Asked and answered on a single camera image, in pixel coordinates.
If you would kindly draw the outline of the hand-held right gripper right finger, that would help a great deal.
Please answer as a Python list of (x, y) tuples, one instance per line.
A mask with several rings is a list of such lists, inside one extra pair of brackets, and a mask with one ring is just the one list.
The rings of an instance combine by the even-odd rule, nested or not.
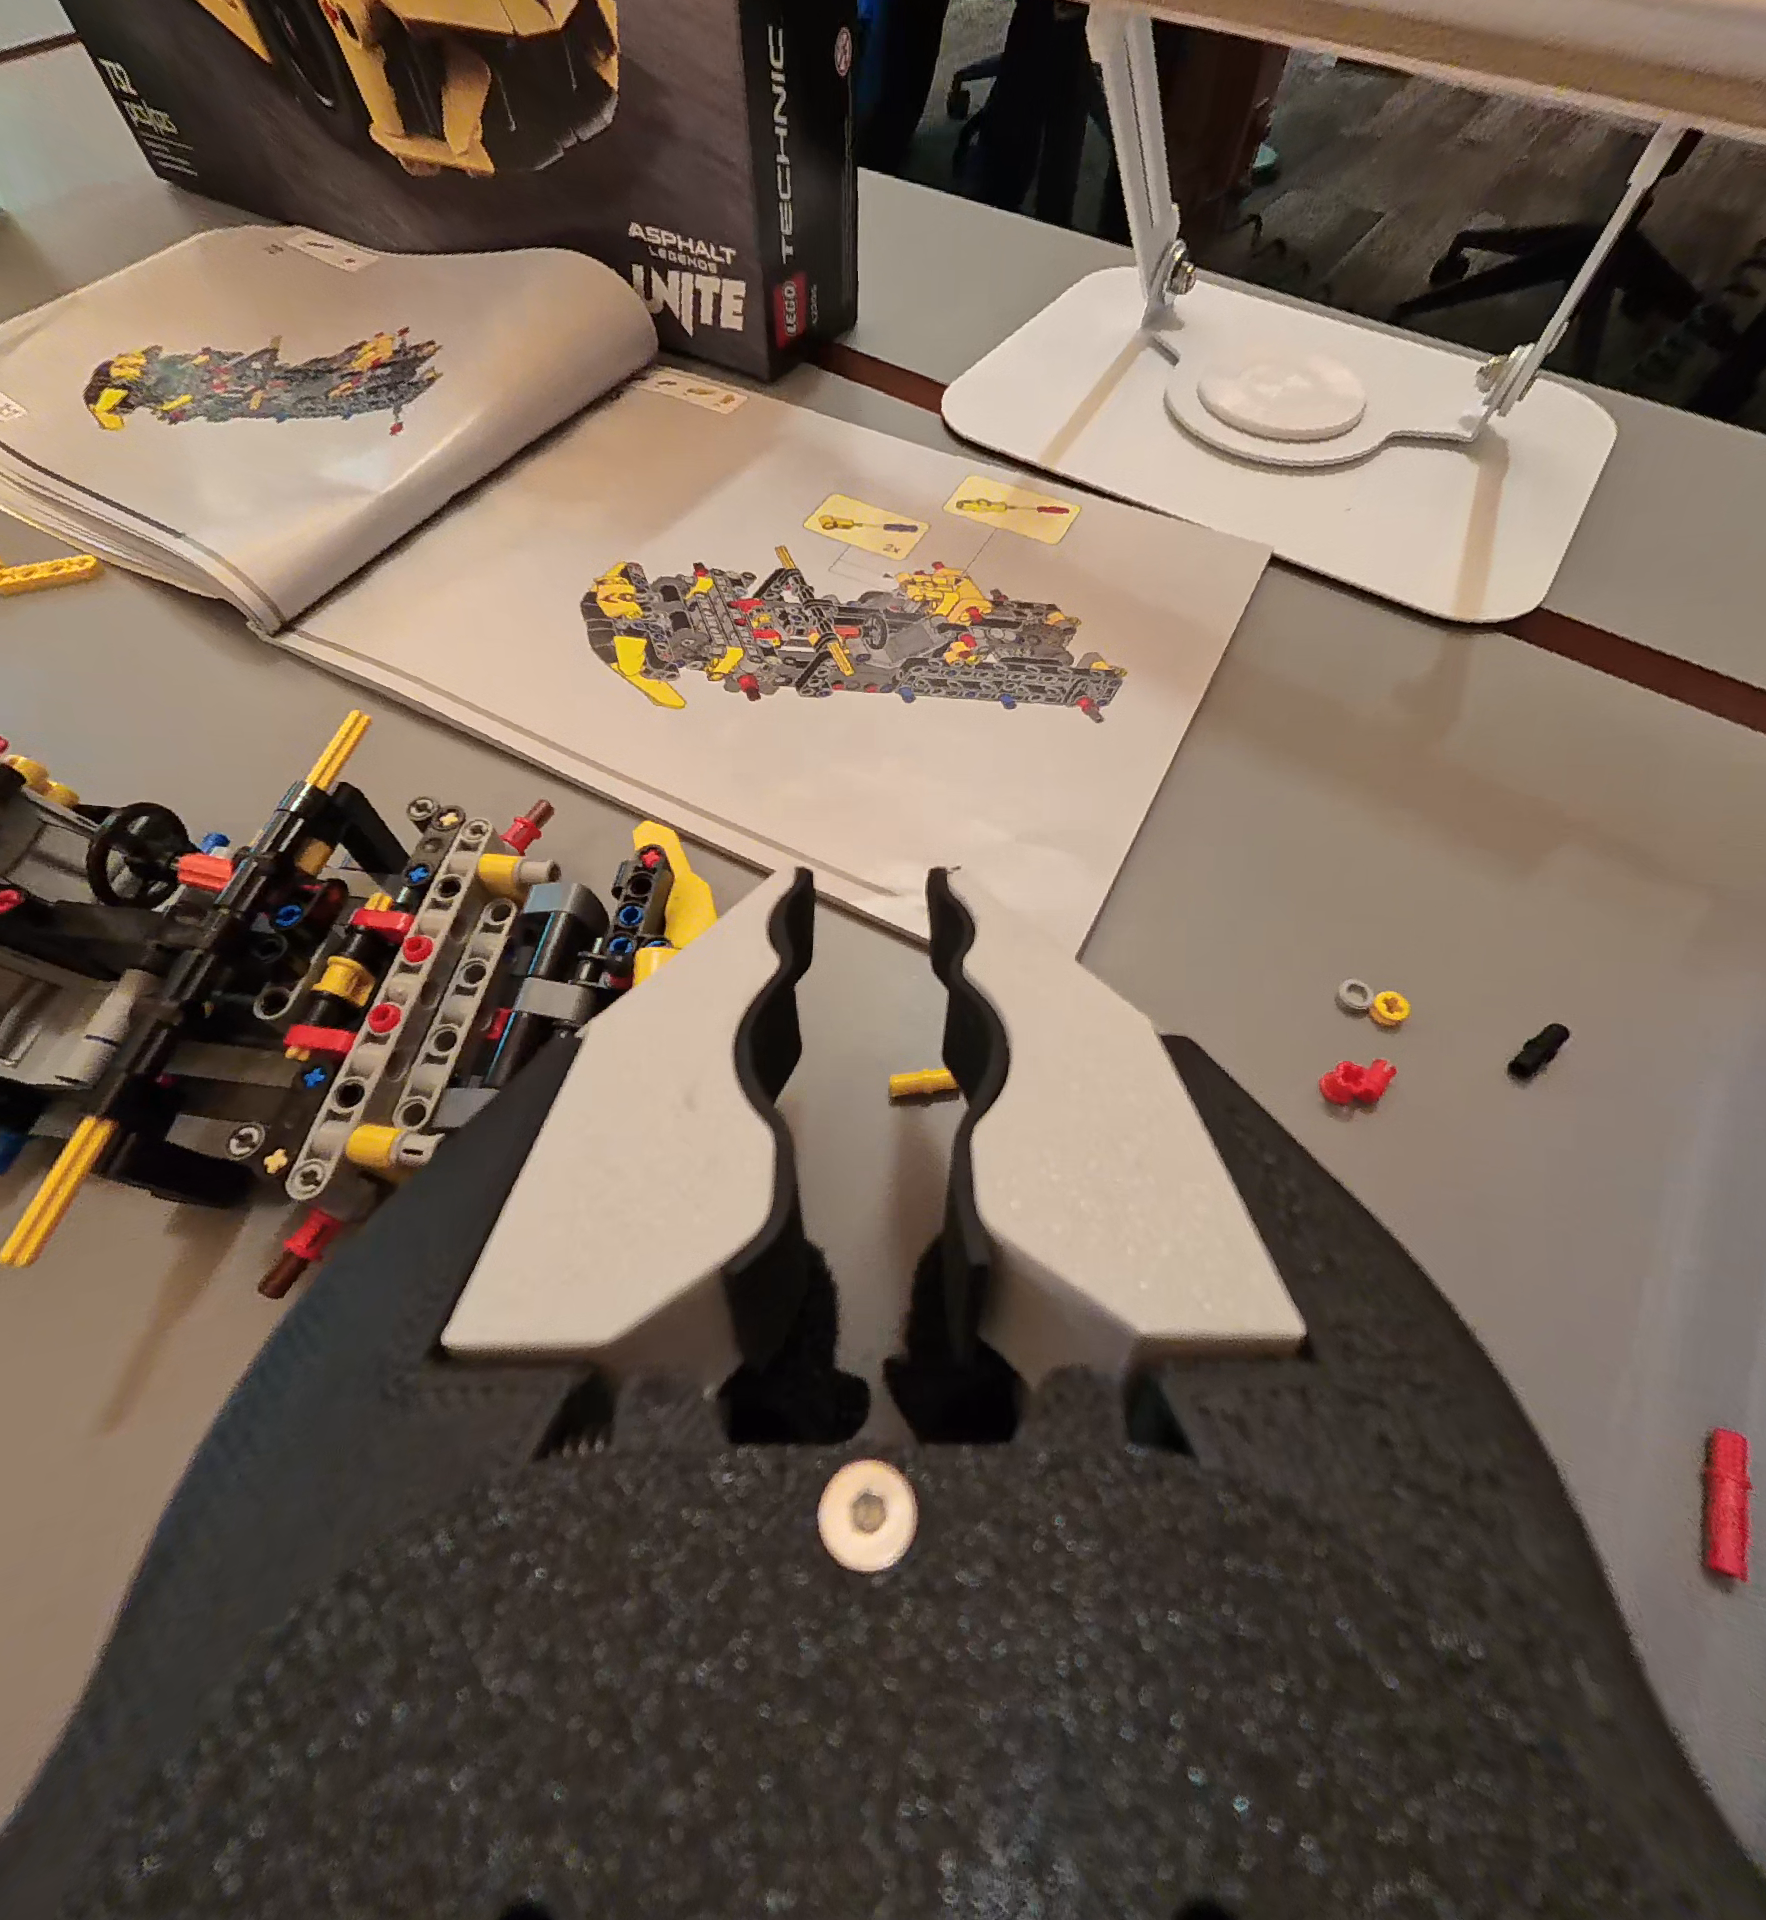
[(943, 1345), (1015, 1372), (1286, 1357), (1304, 1321), (1151, 1021), (961, 869), (925, 884), (963, 1101)]

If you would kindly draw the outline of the red lego axle pin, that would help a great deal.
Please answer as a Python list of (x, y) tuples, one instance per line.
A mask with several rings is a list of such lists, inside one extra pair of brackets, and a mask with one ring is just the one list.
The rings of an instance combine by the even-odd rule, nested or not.
[(1751, 1581), (1751, 1439), (1734, 1428), (1705, 1433), (1700, 1560), (1711, 1578)]

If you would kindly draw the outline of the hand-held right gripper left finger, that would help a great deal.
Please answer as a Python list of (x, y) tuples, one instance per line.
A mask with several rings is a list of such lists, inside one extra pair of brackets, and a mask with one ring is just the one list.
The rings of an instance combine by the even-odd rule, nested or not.
[(717, 1386), (775, 1361), (811, 1260), (776, 1101), (814, 884), (784, 867), (585, 1028), (440, 1332), (458, 1361)]

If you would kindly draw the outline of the dark lego set box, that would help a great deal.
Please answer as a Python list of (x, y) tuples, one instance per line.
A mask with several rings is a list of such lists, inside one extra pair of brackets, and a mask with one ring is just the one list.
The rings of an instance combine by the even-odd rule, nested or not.
[(64, 1), (160, 179), (382, 251), (567, 247), (778, 377), (856, 318), (849, 1)]

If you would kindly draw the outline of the white metal stand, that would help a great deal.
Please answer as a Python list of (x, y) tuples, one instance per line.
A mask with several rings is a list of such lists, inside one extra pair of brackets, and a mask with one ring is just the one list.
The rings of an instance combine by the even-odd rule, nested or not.
[(1539, 607), (1615, 424), (1528, 392), (1684, 137), (1662, 122), (1530, 343), (1478, 363), (1199, 273), (1179, 236), (1149, 14), (1091, 3), (1132, 273), (1084, 276), (943, 388), (968, 444), (1257, 540), (1288, 564), (1458, 623)]

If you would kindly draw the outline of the black yellow lego car chassis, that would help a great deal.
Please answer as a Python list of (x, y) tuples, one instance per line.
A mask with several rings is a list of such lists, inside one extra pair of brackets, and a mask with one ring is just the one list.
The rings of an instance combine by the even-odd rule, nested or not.
[(252, 837), (82, 802), (0, 735), (0, 1175), (59, 1139), (0, 1247), (44, 1252), (90, 1184), (292, 1204), (259, 1281), (334, 1243), (581, 1028), (715, 923), (677, 833), (635, 826), (606, 894), (435, 797), (395, 833), (346, 775), (350, 712)]

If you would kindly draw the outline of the lego instruction booklet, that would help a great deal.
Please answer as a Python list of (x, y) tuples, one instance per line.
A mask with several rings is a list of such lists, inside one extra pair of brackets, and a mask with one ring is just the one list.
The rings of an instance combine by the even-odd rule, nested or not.
[(653, 367), (581, 253), (214, 227), (0, 323), (0, 506), (762, 867), (1078, 947), (1270, 558)]

